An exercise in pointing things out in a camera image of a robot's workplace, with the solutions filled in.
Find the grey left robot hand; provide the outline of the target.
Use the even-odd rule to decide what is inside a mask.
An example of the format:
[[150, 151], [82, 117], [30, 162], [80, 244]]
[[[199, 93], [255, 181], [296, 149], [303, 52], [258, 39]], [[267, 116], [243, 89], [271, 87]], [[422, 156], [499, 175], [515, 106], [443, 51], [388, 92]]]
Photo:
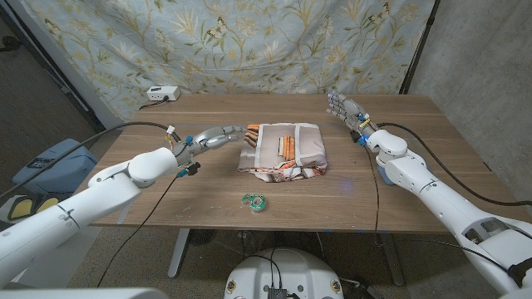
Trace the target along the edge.
[[213, 127], [196, 136], [187, 136], [185, 141], [175, 148], [175, 157], [197, 156], [208, 150], [216, 150], [229, 142], [243, 139], [246, 129], [239, 126]]

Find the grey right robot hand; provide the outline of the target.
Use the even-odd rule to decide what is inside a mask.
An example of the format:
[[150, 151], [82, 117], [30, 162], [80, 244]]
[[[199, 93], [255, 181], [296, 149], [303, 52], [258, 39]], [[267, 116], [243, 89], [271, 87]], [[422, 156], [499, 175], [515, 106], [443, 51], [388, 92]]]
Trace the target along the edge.
[[369, 138], [379, 130], [364, 108], [355, 101], [336, 91], [328, 93], [329, 108], [327, 113], [345, 122], [346, 126], [360, 136]]

